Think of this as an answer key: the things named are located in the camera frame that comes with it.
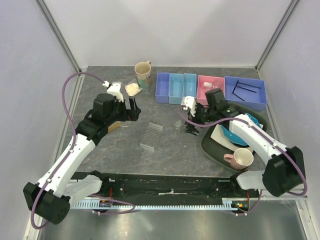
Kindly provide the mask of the glass flask with stopper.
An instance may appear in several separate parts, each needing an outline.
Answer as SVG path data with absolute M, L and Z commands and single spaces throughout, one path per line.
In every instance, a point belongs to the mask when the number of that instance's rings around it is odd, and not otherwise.
M 209 91 L 209 90 L 213 90 L 213 89 L 221 89 L 222 91 L 224 91 L 224 83 L 222 81 L 219 80 L 215 80 L 212 82 L 209 81 L 205 81 L 203 83 L 203 87 Z

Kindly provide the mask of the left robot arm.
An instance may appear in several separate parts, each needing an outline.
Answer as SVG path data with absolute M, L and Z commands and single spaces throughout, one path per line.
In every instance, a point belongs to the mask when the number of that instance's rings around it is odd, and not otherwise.
M 37 183 L 28 182 L 24 186 L 23 195 L 32 221 L 38 215 L 57 225 L 64 220 L 73 204 L 93 194 L 104 197 L 109 193 L 110 185 L 98 171 L 93 171 L 77 183 L 68 183 L 85 157 L 108 134 L 113 123 L 138 120 L 141 109 L 132 96 L 129 97 L 129 105 L 130 108 L 127 108 L 124 100 L 109 93 L 97 95 L 92 109 L 73 128 L 68 147 L 51 169 Z

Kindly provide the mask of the bag of white powder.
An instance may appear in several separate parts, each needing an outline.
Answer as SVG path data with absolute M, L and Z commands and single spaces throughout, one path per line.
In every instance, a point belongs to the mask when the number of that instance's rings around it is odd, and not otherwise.
M 124 89 L 129 97 L 134 97 L 142 91 L 137 80 L 133 78 L 128 84 L 124 86 Z

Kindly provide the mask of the dark green tray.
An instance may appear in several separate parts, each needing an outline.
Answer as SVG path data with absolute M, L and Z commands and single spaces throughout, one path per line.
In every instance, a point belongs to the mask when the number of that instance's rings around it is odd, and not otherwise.
M 237 104 L 234 102 L 230 102 L 229 106 L 232 108 L 238 108 L 245 113 L 251 114 L 253 117 L 255 117 L 260 122 L 260 124 L 264 125 L 264 127 L 262 129 L 266 133 L 269 133 L 269 134 L 271 133 L 271 136 L 273 136 L 271 126 L 270 126 L 270 121 L 268 118 L 268 114 L 265 110 L 264 111 L 254 111 L 254 110 L 251 110 L 243 105 L 240 105 L 240 104 Z M 228 169 L 232 172 L 238 173 L 239 170 L 232 169 L 231 165 L 224 160 L 225 154 L 233 154 L 234 151 L 231 151 L 231 150 L 227 149 L 226 147 L 223 147 L 222 145 L 220 145 L 219 143 L 217 143 L 211 139 L 211 134 L 212 134 L 213 130 L 215 129 L 215 127 L 216 127 L 216 125 L 208 128 L 207 132 L 205 133 L 205 135 L 201 141 L 201 148 L 203 149 L 204 154 L 210 160 L 218 163 L 219 165 L 221 165 L 225 169 Z

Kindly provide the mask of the clear test tube rack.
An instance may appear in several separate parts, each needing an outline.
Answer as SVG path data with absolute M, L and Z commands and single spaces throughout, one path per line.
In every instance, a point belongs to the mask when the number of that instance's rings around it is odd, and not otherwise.
M 150 122 L 139 145 L 153 152 L 162 131 L 163 126 Z

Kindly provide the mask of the light blue bin left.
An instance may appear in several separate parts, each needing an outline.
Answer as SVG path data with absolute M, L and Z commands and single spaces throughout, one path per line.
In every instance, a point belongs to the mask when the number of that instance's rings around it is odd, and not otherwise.
M 180 105 L 183 98 L 183 74 L 169 75 L 169 104 Z

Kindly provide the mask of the light blue bin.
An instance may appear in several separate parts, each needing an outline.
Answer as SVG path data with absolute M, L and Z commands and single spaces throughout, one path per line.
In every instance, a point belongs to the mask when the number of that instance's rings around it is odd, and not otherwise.
M 194 73 L 183 74 L 183 96 L 197 96 L 197 75 Z
M 180 105 L 183 98 L 183 74 L 169 75 L 169 104 Z

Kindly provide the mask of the blue dotted plate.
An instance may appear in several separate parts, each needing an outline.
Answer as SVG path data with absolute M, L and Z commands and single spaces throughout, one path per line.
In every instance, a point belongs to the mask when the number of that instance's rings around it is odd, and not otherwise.
M 264 127 L 263 124 L 260 124 L 260 122 L 253 117 L 251 114 L 246 113 L 246 115 L 248 115 L 248 117 L 257 125 L 259 126 L 261 129 Z M 234 145 L 238 146 L 238 147 L 249 147 L 247 145 L 247 143 L 240 138 L 239 136 L 237 136 L 236 134 L 232 133 L 230 130 L 226 129 L 223 125 L 220 126 L 222 129 L 222 132 L 224 134 L 224 136 Z

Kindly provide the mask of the purple bin leftmost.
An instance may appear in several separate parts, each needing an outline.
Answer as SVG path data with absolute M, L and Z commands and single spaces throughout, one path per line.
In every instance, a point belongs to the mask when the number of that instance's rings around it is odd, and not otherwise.
M 156 76 L 155 100 L 160 104 L 169 103 L 170 73 L 158 72 Z

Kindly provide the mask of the pink bin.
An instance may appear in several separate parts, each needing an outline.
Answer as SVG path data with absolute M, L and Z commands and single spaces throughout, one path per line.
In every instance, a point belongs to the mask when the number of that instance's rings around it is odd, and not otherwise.
M 207 98 L 206 98 L 206 90 L 203 86 L 204 82 L 213 82 L 213 81 L 221 81 L 224 84 L 224 91 L 225 93 L 225 78 L 224 77 L 217 77 L 217 76 L 207 76 L 207 75 L 199 75 L 197 80 L 197 95 L 196 95 L 196 102 L 200 103 L 204 106 L 208 104 Z

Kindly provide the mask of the light blue bin right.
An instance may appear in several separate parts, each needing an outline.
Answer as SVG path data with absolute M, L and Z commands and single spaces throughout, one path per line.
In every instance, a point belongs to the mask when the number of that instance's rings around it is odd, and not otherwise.
M 194 73 L 183 74 L 183 96 L 197 96 L 197 75 Z

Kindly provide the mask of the beige cartoon mug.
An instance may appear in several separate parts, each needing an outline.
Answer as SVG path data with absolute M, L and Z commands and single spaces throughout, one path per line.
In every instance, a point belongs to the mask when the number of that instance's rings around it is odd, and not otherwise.
M 134 67 L 137 83 L 143 89 L 147 89 L 151 85 L 151 69 L 151 61 L 139 62 Z

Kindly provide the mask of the pink mug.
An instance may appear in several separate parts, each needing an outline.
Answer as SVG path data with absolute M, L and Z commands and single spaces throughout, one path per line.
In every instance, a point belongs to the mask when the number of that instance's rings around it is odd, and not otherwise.
M 253 163 L 254 156 L 248 149 L 238 148 L 233 154 L 225 154 L 223 159 L 230 164 L 232 169 L 240 171 Z

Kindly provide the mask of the large purple bin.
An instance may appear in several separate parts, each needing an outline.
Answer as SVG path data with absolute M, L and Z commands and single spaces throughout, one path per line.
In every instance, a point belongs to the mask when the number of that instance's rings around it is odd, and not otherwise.
M 265 81 L 261 79 L 253 79 L 253 78 L 244 78 L 244 77 L 235 77 L 235 76 L 225 76 L 225 99 L 229 102 L 237 103 L 242 106 L 245 106 L 253 111 L 262 112 L 265 110 L 268 105 L 267 94 L 266 94 L 266 86 Z M 234 86 L 237 81 L 242 83 L 246 83 L 249 85 L 261 87 L 261 89 L 255 89 L 257 93 L 244 91 L 242 89 L 237 88 L 235 93 L 245 99 L 245 101 L 240 100 L 235 95 L 232 94 Z

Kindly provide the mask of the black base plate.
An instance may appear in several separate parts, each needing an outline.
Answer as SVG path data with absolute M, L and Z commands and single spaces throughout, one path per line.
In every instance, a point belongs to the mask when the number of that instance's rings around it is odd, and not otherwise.
M 99 196 L 131 204 L 219 204 L 223 198 L 257 198 L 254 189 L 243 190 L 233 178 L 101 173 Z

